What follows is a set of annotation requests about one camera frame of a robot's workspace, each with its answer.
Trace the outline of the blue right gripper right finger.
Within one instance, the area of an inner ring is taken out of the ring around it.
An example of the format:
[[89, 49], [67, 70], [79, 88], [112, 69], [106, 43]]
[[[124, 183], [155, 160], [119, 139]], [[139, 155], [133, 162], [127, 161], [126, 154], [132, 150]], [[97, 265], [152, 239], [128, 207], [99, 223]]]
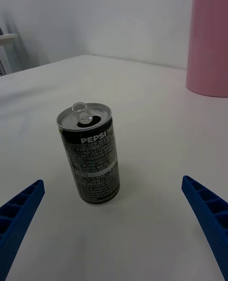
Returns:
[[181, 189], [210, 245], [224, 280], [228, 280], [228, 203], [185, 175]]

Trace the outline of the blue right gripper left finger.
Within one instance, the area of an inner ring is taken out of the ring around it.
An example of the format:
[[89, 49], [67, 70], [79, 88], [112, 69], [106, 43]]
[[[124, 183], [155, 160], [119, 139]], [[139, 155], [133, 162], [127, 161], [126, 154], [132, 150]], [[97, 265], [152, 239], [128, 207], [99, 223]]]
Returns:
[[7, 278], [44, 194], [44, 182], [39, 179], [0, 207], [1, 281]]

